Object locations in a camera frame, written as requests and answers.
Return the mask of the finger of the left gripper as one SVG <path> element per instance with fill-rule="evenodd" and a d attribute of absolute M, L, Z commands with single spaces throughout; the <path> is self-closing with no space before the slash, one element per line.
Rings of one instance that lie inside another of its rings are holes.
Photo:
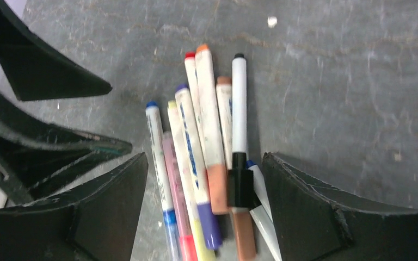
<path fill-rule="evenodd" d="M 42 122 L 0 93 L 0 188 L 10 198 L 43 198 L 132 145 Z"/>
<path fill-rule="evenodd" d="M 31 32 L 0 1 L 0 65 L 20 101 L 106 95 L 112 86 Z"/>

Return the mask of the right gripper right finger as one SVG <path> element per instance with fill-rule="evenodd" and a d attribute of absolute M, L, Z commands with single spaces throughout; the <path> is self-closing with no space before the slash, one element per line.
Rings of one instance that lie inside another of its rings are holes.
<path fill-rule="evenodd" d="M 341 190 L 297 158 L 262 166 L 283 260 L 418 260 L 418 209 Z"/>

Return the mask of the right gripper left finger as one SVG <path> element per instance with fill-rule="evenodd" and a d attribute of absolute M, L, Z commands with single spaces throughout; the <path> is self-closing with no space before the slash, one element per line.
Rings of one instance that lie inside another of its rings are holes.
<path fill-rule="evenodd" d="M 63 193 L 0 209 L 0 260 L 129 260 L 147 171 L 140 153 Z"/>

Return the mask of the blue capped white pen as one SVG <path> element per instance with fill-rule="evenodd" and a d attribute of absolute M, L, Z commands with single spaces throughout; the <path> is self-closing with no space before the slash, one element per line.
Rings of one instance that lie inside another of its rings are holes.
<path fill-rule="evenodd" d="M 162 122 L 159 107 L 156 102 L 150 101 L 146 104 L 146 119 L 150 133 L 151 151 L 153 164 L 155 168 L 161 206 L 163 212 L 163 221 L 166 230 L 168 248 L 171 260 L 180 260 L 179 233 L 176 223 L 176 214 L 173 204 L 173 198 L 170 189 L 165 157 L 162 146 Z"/>

